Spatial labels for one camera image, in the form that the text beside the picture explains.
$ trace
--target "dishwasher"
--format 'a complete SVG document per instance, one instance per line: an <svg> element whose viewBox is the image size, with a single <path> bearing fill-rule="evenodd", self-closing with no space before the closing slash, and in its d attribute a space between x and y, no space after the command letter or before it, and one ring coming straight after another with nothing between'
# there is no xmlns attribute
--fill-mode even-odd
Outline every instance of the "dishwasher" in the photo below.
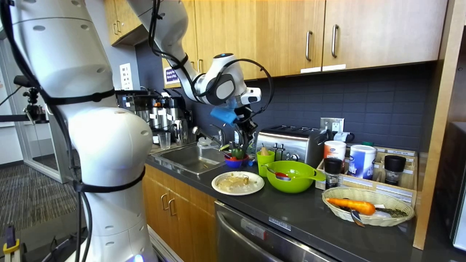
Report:
<svg viewBox="0 0 466 262"><path fill-rule="evenodd" d="M222 262L338 262L228 205L215 201Z"/></svg>

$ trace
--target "stainless steel toaster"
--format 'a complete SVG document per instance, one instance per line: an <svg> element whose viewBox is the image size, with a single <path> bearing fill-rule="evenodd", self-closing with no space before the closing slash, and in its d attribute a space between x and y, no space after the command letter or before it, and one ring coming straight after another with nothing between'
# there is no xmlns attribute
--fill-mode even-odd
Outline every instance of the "stainless steel toaster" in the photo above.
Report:
<svg viewBox="0 0 466 262"><path fill-rule="evenodd" d="M259 132L256 152L265 146L275 152L275 161L292 160L317 167L323 158L324 143L329 139L327 130L278 125Z"/></svg>

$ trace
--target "sink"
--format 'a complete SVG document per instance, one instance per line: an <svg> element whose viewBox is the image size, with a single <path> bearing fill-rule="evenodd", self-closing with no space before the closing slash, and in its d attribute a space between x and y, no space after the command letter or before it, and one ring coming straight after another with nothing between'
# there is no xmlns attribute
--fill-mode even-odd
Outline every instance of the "sink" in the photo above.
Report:
<svg viewBox="0 0 466 262"><path fill-rule="evenodd" d="M153 156L197 175L225 164L224 154L218 149L201 150L196 144L159 152Z"/></svg>

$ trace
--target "dark tile backsplash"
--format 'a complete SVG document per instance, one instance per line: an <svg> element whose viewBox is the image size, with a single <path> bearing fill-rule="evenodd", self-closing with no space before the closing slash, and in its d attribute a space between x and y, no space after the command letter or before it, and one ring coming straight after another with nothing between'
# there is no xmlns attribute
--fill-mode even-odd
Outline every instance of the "dark tile backsplash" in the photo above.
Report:
<svg viewBox="0 0 466 262"><path fill-rule="evenodd" d="M160 58L146 43L136 46L136 55L141 85L160 91ZM356 135L355 142L417 150L433 70L434 63L430 62L274 78L274 98L254 121L259 131L279 124L319 127L321 117L344 117L344 130ZM263 105L269 98L267 81L247 84L261 88ZM210 116L212 106L188 100L187 105L201 128L209 130L209 124L223 124ZM225 131L232 139L233 129L226 127Z"/></svg>

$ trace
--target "white canister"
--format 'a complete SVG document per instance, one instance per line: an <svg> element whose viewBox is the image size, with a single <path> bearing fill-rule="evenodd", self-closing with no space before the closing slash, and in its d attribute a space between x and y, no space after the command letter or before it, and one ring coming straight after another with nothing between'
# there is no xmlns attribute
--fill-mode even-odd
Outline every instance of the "white canister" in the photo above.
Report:
<svg viewBox="0 0 466 262"><path fill-rule="evenodd" d="M348 173L357 178L372 180L377 150L368 145L352 145L349 152Z"/></svg>
<svg viewBox="0 0 466 262"><path fill-rule="evenodd" d="M323 147L323 158L336 158L345 162L346 143L341 141L327 141Z"/></svg>

